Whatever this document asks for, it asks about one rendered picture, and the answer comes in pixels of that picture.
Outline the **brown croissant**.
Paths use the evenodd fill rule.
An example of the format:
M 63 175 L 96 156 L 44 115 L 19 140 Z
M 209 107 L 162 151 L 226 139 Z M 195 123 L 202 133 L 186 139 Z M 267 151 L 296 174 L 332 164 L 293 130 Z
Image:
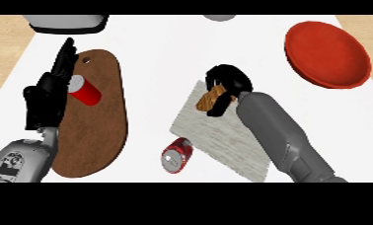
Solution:
M 218 97 L 226 93 L 226 89 L 221 85 L 215 85 L 209 91 L 201 96 L 195 107 L 199 111 L 208 112 L 212 110 Z

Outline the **grey round object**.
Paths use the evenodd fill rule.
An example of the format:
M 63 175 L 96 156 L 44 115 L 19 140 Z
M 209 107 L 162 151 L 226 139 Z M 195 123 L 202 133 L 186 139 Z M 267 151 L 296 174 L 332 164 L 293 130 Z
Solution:
M 226 22 L 232 20 L 236 15 L 204 15 L 214 22 Z

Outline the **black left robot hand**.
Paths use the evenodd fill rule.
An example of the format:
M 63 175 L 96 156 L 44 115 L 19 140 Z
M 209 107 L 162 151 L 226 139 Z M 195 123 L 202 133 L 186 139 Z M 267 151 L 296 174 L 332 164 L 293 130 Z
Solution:
M 66 88 L 77 60 L 74 40 L 69 37 L 62 45 L 52 71 L 43 74 L 35 86 L 28 86 L 24 89 L 27 130 L 61 125 L 66 104 Z

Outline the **red bowl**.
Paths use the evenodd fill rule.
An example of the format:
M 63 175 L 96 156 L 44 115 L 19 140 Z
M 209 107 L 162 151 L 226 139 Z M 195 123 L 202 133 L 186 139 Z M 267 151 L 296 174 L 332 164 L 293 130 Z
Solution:
M 352 89 L 370 77 L 370 57 L 361 43 L 327 23 L 305 21 L 289 28 L 285 53 L 299 76 L 327 89 Z

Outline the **brown wooden cutting board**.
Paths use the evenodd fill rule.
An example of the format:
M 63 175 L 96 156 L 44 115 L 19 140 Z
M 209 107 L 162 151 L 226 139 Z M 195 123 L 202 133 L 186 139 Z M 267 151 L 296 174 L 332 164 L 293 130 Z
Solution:
M 103 49 L 81 52 L 74 73 L 87 79 L 102 98 L 89 106 L 66 96 L 53 162 L 55 172 L 66 178 L 86 177 L 114 162 L 128 133 L 121 68 L 114 54 Z

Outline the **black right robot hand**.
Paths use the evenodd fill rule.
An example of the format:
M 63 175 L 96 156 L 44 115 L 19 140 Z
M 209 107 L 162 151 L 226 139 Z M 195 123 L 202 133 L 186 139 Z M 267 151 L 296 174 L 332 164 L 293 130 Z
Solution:
M 242 92 L 252 92 L 252 82 L 237 67 L 229 64 L 214 66 L 205 73 L 205 87 L 211 90 L 215 85 L 224 87 L 226 92 L 217 97 L 208 116 L 220 117 L 229 108 L 232 98 L 239 97 Z

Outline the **red can with silver end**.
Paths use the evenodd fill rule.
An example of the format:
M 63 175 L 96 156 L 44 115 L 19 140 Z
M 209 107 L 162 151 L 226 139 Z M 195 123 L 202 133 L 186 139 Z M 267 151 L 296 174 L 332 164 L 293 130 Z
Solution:
M 162 167 L 168 173 L 177 174 L 184 169 L 192 151 L 192 143 L 183 137 L 180 137 L 165 148 L 161 161 Z

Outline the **pale grey placemat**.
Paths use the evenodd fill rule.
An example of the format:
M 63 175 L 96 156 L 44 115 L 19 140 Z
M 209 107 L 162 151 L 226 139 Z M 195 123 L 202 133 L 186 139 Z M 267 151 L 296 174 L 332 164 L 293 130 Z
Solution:
M 184 137 L 192 146 L 243 178 L 262 183 L 267 179 L 270 158 L 236 115 L 237 101 L 233 101 L 221 117 L 209 117 L 206 112 L 196 109 L 205 94 L 205 83 L 198 81 L 171 125 L 171 133 Z

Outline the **red can with white end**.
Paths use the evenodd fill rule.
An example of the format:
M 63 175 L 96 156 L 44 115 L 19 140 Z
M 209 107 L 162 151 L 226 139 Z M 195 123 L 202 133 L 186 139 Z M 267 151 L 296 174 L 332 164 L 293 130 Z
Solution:
M 81 75 L 72 75 L 68 84 L 68 93 L 87 105 L 94 106 L 102 98 L 96 87 Z

